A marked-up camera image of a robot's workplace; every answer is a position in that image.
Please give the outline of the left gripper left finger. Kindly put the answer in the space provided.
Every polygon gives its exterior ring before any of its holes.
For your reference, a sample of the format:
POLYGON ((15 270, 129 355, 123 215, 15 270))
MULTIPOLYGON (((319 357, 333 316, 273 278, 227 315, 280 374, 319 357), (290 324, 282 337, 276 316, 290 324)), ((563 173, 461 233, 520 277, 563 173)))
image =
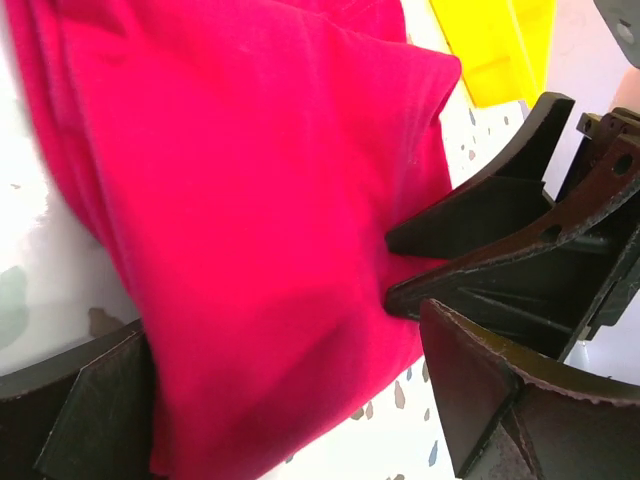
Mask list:
POLYGON ((154 392, 139 321, 2 376, 2 478, 151 478, 154 392))

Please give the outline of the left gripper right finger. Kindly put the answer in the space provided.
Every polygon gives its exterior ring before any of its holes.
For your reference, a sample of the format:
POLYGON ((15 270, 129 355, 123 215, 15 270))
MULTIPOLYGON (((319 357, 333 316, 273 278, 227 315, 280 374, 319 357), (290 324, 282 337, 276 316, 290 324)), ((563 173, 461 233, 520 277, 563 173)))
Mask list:
POLYGON ((579 370, 429 300, 420 333, 458 479, 636 479, 639 388, 579 370))

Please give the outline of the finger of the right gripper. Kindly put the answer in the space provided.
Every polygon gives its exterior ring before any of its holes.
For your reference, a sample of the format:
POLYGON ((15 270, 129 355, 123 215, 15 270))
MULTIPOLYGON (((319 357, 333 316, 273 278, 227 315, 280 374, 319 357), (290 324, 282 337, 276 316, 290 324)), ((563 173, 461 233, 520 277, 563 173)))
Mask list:
POLYGON ((527 227, 389 289, 384 307, 418 319, 435 299, 476 324, 547 357, 563 360, 576 342, 562 245, 613 202, 639 195, 639 138, 618 137, 605 159, 551 211, 527 227))
POLYGON ((399 255, 454 259, 509 236, 551 209, 543 176, 575 101, 545 92, 507 145, 442 200, 390 230, 399 255))

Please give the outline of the magenta t shirt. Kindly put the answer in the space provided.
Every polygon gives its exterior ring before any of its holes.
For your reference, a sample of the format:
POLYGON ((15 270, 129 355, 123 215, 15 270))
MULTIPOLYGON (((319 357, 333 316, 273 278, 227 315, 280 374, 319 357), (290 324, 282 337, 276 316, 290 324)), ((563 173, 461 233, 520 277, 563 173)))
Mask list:
POLYGON ((8 1, 44 161, 142 317, 151 465, 255 479, 422 353, 385 235, 447 195, 457 58, 397 1, 8 1))

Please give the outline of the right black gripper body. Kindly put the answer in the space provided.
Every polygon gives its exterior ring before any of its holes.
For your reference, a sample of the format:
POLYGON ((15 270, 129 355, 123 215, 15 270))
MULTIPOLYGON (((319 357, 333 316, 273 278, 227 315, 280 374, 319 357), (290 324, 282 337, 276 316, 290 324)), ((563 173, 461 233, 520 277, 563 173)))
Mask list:
MULTIPOLYGON (((599 167, 620 136, 639 136, 639 114, 615 107, 602 117, 584 113, 578 130, 583 140, 562 183, 557 201, 566 199, 599 167)), ((597 221, 560 253, 568 261, 569 305, 579 314, 574 330, 592 340, 614 326, 639 290, 639 195, 611 202, 597 221)))

